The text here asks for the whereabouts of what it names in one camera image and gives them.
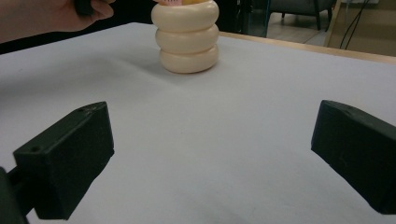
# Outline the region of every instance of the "cream ring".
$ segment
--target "cream ring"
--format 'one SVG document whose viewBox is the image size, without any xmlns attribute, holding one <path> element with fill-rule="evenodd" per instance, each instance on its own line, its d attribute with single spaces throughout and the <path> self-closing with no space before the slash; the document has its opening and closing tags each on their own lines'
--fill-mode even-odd
<svg viewBox="0 0 396 224">
<path fill-rule="evenodd" d="M 219 59 L 219 49 L 215 45 L 210 50 L 196 54 L 172 54 L 161 50 L 161 64 L 174 73 L 196 73 L 213 66 Z"/>
<path fill-rule="evenodd" d="M 151 10 L 152 22 L 166 32 L 190 32 L 203 30 L 215 24 L 219 7 L 213 0 L 186 6 L 162 6 Z"/>
<path fill-rule="evenodd" d="M 215 24 L 209 29 L 187 33 L 169 33 L 157 30 L 155 40 L 158 46 L 170 53 L 195 53 L 212 48 L 219 38 L 219 28 Z"/>
</svg>

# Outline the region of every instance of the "floor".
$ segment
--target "floor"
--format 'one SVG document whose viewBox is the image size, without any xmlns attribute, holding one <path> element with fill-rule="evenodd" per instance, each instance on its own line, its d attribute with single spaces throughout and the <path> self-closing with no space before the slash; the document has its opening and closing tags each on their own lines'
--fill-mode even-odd
<svg viewBox="0 0 396 224">
<path fill-rule="evenodd" d="M 326 28 L 329 25 L 327 11 L 320 13 L 320 18 L 322 29 L 319 31 L 315 17 L 287 14 L 282 19 L 280 13 L 273 13 L 268 24 L 267 38 L 323 46 L 327 34 Z M 263 10 L 253 9 L 247 34 L 263 36 L 263 22 Z"/>
</svg>

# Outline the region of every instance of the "cable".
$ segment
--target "cable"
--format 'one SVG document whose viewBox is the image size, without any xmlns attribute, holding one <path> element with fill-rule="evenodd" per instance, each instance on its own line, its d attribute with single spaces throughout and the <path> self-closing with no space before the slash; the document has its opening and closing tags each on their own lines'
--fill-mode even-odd
<svg viewBox="0 0 396 224">
<path fill-rule="evenodd" d="M 363 5 L 361 6 L 361 10 L 360 10 L 359 13 L 356 15 L 356 17 L 353 19 L 352 23 L 349 24 L 349 26 L 348 26 L 346 32 L 344 33 L 344 37 L 343 37 L 343 39 L 342 39 L 342 41 L 341 41 L 340 49 L 343 47 L 344 41 L 345 41 L 345 39 L 347 38 L 347 33 L 349 32 L 350 28 L 352 28 L 352 25 L 356 22 L 356 23 L 355 23 L 355 27 L 353 28 L 352 34 L 351 34 L 351 36 L 349 37 L 349 39 L 348 39 L 348 41 L 347 41 L 347 43 L 346 43 L 345 49 L 347 49 L 347 46 L 349 45 L 349 42 L 350 42 L 350 40 L 352 39 L 352 36 L 353 36 L 354 33 L 355 33 L 356 27 L 358 27 L 359 20 L 361 19 L 361 13 L 362 13 L 363 10 L 366 8 L 366 6 L 367 6 L 367 4 L 369 3 L 369 1 L 370 1 L 370 0 L 365 0 L 365 1 L 364 1 Z"/>
</svg>

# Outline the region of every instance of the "white table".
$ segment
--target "white table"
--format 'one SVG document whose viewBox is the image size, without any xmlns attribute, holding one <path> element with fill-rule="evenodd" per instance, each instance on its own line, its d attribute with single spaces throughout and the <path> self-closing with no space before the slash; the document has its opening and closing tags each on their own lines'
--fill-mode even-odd
<svg viewBox="0 0 396 224">
<path fill-rule="evenodd" d="M 116 154 L 67 223 L 396 223 L 310 149 L 324 99 L 395 125 L 396 65 L 221 37 L 215 67 L 175 75 L 159 64 L 155 29 L 0 56 L 8 171 L 51 124 L 108 103 Z"/>
</svg>

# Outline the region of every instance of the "ring stacking toy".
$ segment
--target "ring stacking toy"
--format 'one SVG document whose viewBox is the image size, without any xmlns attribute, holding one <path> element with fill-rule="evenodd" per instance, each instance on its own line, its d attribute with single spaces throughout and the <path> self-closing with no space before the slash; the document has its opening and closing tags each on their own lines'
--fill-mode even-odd
<svg viewBox="0 0 396 224">
<path fill-rule="evenodd" d="M 163 67 L 181 74 L 212 67 L 219 59 L 218 17 L 219 7 L 213 0 L 174 7 L 157 4 L 151 19 L 158 27 L 155 39 Z"/>
</svg>

